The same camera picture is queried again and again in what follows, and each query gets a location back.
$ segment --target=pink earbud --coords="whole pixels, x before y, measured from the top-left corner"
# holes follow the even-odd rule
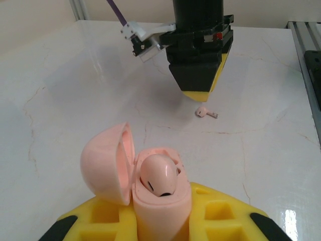
[[[214,112],[209,112],[204,106],[201,106],[196,110],[196,115],[199,117],[204,117],[207,114],[211,117],[214,117],[215,119],[217,119],[219,117],[218,114],[216,114]]]
[[[140,167],[141,182],[157,197],[172,195],[176,190],[178,170],[173,160],[161,154],[146,157]]]

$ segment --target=earbud case lid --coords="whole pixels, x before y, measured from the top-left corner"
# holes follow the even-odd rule
[[[128,123],[109,128],[84,147],[80,166],[83,178],[98,197],[119,205],[129,205],[135,151]]]

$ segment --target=cable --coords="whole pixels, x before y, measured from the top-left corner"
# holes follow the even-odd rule
[[[124,18],[124,16],[121,14],[120,10],[118,9],[118,7],[116,6],[115,2],[113,0],[107,0],[107,2],[109,3],[110,7],[112,8],[112,10],[114,11],[114,13],[116,14],[116,16],[118,17],[120,23],[125,26],[127,24],[126,19]]]

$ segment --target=white marble table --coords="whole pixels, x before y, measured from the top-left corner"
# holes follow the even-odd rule
[[[191,181],[263,209],[294,241],[319,240],[321,153],[291,31],[234,28],[205,104],[220,116],[200,119],[165,52],[143,64],[120,28],[77,22],[0,57],[0,240],[37,240],[91,198],[82,148],[125,121],[136,153],[173,147]]]

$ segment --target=robotic arm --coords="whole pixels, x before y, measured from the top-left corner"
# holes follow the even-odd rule
[[[221,74],[233,42],[223,0],[173,0],[175,24],[145,31],[127,22],[113,0],[107,0],[123,25],[121,33],[133,44],[133,55],[146,61],[166,48],[170,71],[181,91],[206,102]]]

